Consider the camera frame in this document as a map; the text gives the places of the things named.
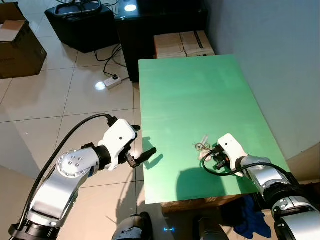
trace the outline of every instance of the green table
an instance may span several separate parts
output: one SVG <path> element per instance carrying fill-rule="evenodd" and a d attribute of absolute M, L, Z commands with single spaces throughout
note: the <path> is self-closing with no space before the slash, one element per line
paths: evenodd
<path fill-rule="evenodd" d="M 139 79 L 143 150 L 157 148 L 144 165 L 146 204 L 257 191 L 200 167 L 194 144 L 204 135 L 214 144 L 231 133 L 248 154 L 289 170 L 234 56 L 140 60 Z"/>

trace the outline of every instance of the white wall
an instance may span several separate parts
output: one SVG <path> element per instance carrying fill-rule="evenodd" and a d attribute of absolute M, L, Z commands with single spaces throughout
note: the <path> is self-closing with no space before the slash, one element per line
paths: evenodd
<path fill-rule="evenodd" d="M 284 157 L 320 142 L 319 0 L 205 1 L 214 50 L 236 56 Z"/>
<path fill-rule="evenodd" d="M 0 166 L 0 239 L 10 238 L 8 229 L 21 217 L 34 180 Z"/>

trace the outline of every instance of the brown cardboard box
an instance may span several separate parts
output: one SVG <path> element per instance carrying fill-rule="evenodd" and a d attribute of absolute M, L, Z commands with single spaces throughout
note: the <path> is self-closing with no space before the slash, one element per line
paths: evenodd
<path fill-rule="evenodd" d="M 47 57 L 15 3 L 0 4 L 0 79 L 40 73 Z"/>

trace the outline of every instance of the electrical outlet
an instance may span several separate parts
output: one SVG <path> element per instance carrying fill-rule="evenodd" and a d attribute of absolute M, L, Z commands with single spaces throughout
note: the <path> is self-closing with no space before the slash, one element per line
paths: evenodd
<path fill-rule="evenodd" d="M 112 89 L 115 86 L 121 84 L 121 78 L 117 77 L 117 79 L 114 79 L 114 77 L 110 77 L 103 81 L 107 89 Z"/>

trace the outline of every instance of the tile floor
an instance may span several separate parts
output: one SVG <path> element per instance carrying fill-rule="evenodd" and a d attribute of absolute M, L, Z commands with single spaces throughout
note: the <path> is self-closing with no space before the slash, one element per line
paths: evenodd
<path fill-rule="evenodd" d="M 127 79 L 111 90 L 95 88 L 97 83 L 106 79 L 102 72 L 104 63 L 96 61 L 93 53 L 83 54 L 59 41 L 44 15 L 46 9 L 58 2 L 18 2 L 48 56 L 39 75 L 0 79 L 0 159 L 34 160 L 35 165 L 42 168 L 65 134 L 94 113 L 108 112 L 140 125 L 139 84 L 132 84 Z M 102 2 L 113 4 L 116 0 Z M 99 50 L 99 57 L 108 57 L 112 49 L 113 46 Z M 125 63 L 122 52 L 117 60 Z M 108 70 L 122 79 L 128 77 L 127 70 L 113 61 Z M 95 119 L 77 131 L 63 151 L 77 149 L 89 142 L 97 144 L 107 129 L 104 120 Z M 133 155 L 141 154 L 141 135 L 131 146 Z M 192 239 L 188 226 L 193 213 L 187 214 L 189 218 L 164 216 L 159 204 L 145 204 L 144 200 L 141 167 L 132 170 L 128 164 L 123 164 L 112 172 L 101 171 L 80 189 L 77 203 L 58 239 L 111 239 L 120 221 L 142 211 L 148 211 L 152 217 L 156 240 Z M 266 221 L 273 225 L 270 216 Z M 172 227 L 172 224 L 182 227 L 175 234 L 163 232 L 164 227 Z M 224 230 L 230 239 L 245 239 L 229 227 Z M 256 235 L 254 239 L 266 238 Z M 274 232 L 272 239 L 277 239 Z"/>

